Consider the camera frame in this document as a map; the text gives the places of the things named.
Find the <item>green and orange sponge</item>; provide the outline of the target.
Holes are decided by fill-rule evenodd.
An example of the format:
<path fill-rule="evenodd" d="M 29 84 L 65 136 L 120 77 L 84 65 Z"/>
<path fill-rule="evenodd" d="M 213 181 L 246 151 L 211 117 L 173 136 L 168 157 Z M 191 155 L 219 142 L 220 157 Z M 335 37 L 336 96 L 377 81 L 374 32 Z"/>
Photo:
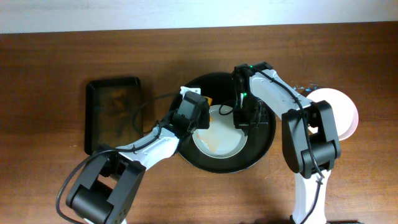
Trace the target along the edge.
<path fill-rule="evenodd" d="M 206 100 L 208 102 L 208 105 L 211 106 L 213 99 L 210 98 L 210 97 L 207 97 L 207 96 L 205 98 L 206 98 Z"/>

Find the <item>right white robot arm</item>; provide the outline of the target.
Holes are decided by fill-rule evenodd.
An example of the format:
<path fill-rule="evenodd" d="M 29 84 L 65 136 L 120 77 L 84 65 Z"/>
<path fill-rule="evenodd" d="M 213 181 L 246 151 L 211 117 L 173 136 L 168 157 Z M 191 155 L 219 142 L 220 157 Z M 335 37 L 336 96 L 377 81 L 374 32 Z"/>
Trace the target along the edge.
<path fill-rule="evenodd" d="M 332 107 L 314 102 L 286 84 L 266 62 L 242 64 L 232 74 L 233 122 L 248 133 L 256 124 L 254 105 L 263 101 L 282 121 L 282 153 L 295 177 L 291 223 L 326 223 L 326 184 L 341 156 Z"/>

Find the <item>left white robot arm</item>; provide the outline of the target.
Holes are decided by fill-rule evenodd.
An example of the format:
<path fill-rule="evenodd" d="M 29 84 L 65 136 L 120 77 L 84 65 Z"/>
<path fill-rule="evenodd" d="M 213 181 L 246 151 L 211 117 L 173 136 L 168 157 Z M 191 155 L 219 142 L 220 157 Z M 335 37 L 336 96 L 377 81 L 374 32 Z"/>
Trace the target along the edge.
<path fill-rule="evenodd" d="M 58 192 L 55 209 L 70 222 L 76 220 L 60 209 L 60 199 L 76 176 L 66 205 L 87 223 L 125 223 L 147 170 L 172 157 L 178 145 L 197 129 L 210 126 L 211 100 L 198 90 L 181 91 L 179 107 L 156 121 L 152 131 L 125 146 L 100 145 L 68 175 Z"/>

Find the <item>grey-white plate with sauce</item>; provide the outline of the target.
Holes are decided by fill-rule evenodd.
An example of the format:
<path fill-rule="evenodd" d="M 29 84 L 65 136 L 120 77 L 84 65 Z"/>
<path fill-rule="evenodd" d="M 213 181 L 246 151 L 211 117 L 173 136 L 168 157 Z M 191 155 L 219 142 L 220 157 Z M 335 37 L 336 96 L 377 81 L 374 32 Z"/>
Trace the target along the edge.
<path fill-rule="evenodd" d="M 210 106 L 210 127 L 197 129 L 192 137 L 196 147 L 206 156 L 226 159 L 239 153 L 248 137 L 234 127 L 232 114 L 219 114 L 220 106 Z"/>

